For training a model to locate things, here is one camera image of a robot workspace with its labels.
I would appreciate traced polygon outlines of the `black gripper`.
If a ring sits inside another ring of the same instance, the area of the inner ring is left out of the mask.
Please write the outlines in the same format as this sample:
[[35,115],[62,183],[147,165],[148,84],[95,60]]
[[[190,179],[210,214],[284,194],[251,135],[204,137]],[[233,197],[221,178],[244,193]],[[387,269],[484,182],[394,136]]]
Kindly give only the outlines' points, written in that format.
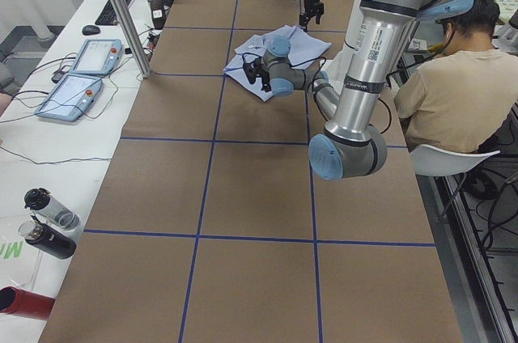
[[315,23],[320,25],[324,12],[325,7],[321,0],[304,0],[304,11],[299,15],[300,27],[307,31],[312,19],[315,19]]
[[261,80],[261,90],[264,92],[270,92],[270,75],[263,67],[261,57],[257,57],[251,62],[244,61],[243,71],[251,85],[253,85],[259,78]]

